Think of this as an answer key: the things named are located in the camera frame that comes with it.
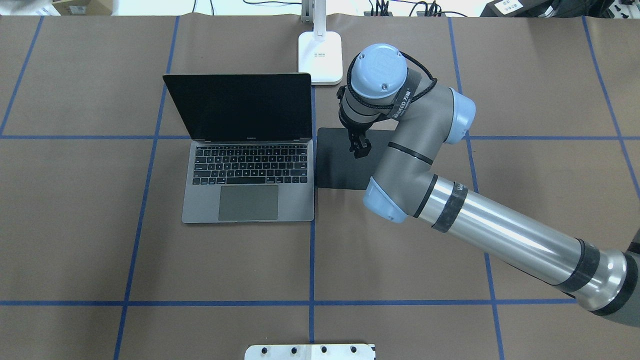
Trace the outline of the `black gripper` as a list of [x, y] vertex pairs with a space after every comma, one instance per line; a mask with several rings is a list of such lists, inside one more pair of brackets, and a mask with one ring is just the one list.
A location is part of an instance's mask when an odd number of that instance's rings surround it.
[[349, 152], [354, 153], [354, 158], [365, 158], [371, 152], [371, 142], [366, 137], [366, 131], [370, 129], [369, 123], [348, 122], [345, 125], [349, 137]]

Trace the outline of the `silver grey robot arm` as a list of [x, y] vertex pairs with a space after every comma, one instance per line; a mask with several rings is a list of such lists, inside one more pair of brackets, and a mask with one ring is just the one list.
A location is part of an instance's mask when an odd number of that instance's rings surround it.
[[364, 205], [393, 223], [412, 217], [492, 255], [571, 297], [596, 316], [639, 326], [639, 241], [602, 250], [442, 177], [444, 145], [464, 139], [476, 105], [441, 85], [411, 55], [388, 43], [358, 51], [336, 96], [339, 121], [356, 159], [367, 157], [375, 123], [395, 121], [366, 182]]

